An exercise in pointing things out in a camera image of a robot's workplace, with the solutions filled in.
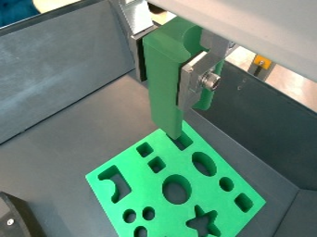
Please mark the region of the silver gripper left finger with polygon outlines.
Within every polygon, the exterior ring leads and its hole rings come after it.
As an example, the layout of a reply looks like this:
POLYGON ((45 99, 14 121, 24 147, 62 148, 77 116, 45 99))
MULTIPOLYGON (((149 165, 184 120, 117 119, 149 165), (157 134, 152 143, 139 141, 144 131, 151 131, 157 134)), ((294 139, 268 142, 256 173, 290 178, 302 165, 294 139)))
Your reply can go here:
POLYGON ((109 0, 125 34, 133 58, 136 78, 145 80, 141 38, 155 29, 145 0, 109 0))

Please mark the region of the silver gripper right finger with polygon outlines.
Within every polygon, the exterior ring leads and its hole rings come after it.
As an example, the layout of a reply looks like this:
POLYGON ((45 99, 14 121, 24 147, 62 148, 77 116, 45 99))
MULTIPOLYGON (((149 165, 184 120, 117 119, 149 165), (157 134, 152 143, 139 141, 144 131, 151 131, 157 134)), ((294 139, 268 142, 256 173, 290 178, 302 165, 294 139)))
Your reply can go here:
POLYGON ((204 89, 209 92, 216 89, 220 76, 215 72, 215 66, 238 47, 234 42, 207 30, 201 30, 199 44, 204 50, 185 62, 179 73, 176 106, 181 111, 199 101, 204 89))

